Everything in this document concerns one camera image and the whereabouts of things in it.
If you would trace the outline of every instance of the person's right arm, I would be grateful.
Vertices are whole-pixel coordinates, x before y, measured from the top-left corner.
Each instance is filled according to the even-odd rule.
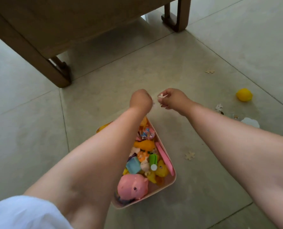
[[[255,203],[283,228],[283,136],[246,125],[168,88],[159,102],[185,116]]]

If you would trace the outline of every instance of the floor tile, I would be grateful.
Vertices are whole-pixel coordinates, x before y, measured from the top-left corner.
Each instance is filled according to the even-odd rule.
[[[59,90],[0,115],[0,200],[24,193],[67,153]]]
[[[0,114],[56,86],[0,40]]]
[[[277,229],[266,215],[255,205],[252,204],[243,210],[232,215],[228,219],[215,225],[211,229]]]
[[[77,44],[58,57],[67,62],[76,79],[116,59],[146,46],[173,31],[162,23],[162,13],[155,10],[135,21]]]
[[[209,68],[214,74],[206,74]],[[261,128],[283,134],[283,105],[184,31],[171,34],[101,67],[61,90],[70,150],[117,118],[130,95],[145,88],[155,99],[167,87],[225,115],[236,113],[258,120]],[[254,99],[242,103],[235,93],[249,88]],[[174,163],[174,185],[124,210],[110,208],[106,228],[207,228],[251,203],[239,184],[189,125],[157,103],[148,115]],[[196,153],[189,162],[187,151]]]
[[[188,25],[199,21],[215,12],[218,12],[234,3],[241,0],[191,0]],[[164,7],[158,8],[161,13],[164,13]],[[178,12],[178,0],[170,3],[170,12],[175,16]]]
[[[243,0],[187,30],[283,103],[283,0]]]

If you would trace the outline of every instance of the pink storage box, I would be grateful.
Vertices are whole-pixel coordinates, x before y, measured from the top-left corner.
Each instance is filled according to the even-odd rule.
[[[151,124],[151,122],[149,121],[149,119],[148,119],[148,123],[149,123],[149,125],[155,130],[155,128],[153,127],[153,125]],[[159,142],[159,144],[161,145],[162,149],[165,151],[167,157],[169,158],[169,160],[170,160],[170,162],[171,162],[171,164],[172,164],[172,161],[171,161],[169,155],[167,154],[167,151],[166,151],[164,145],[162,144],[162,141],[160,140],[159,135],[157,134],[156,130],[155,130],[155,134],[156,134],[155,142]],[[154,183],[152,183],[152,182],[149,181],[148,193],[147,193],[146,196],[144,196],[144,197],[141,198],[140,200],[135,200],[134,202],[132,202],[132,203],[130,203],[130,204],[122,205],[122,204],[120,204],[120,203],[116,200],[116,198],[113,196],[112,201],[111,201],[112,204],[113,204],[113,206],[114,206],[116,209],[123,209],[123,208],[125,208],[125,207],[128,207],[128,206],[130,206],[130,205],[132,205],[132,204],[138,203],[138,202],[140,202],[140,201],[142,201],[142,200],[144,200],[144,199],[146,199],[146,198],[148,198],[148,197],[150,197],[150,196],[152,196],[152,195],[158,193],[158,192],[161,191],[162,189],[165,189],[166,187],[172,185],[172,184],[175,182],[175,180],[176,180],[176,178],[177,178],[177,173],[176,173],[176,171],[175,171],[175,169],[174,169],[174,166],[173,166],[173,172],[174,172],[174,175],[173,175],[173,176],[169,173],[169,174],[165,177],[165,182],[164,182],[163,185],[160,185],[160,186],[159,186],[159,185],[156,185],[156,184],[154,184]]]

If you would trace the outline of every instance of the white shirt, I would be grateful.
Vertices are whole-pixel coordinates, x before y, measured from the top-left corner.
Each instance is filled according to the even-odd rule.
[[[49,201],[14,196],[0,201],[0,229],[73,229]]]

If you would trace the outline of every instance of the wooden furniture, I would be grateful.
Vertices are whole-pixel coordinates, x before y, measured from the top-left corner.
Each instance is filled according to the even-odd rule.
[[[184,30],[191,0],[178,0],[176,19],[170,15],[172,1],[0,0],[0,39],[63,88],[71,84],[69,68],[56,55],[163,5],[163,22],[176,32]]]

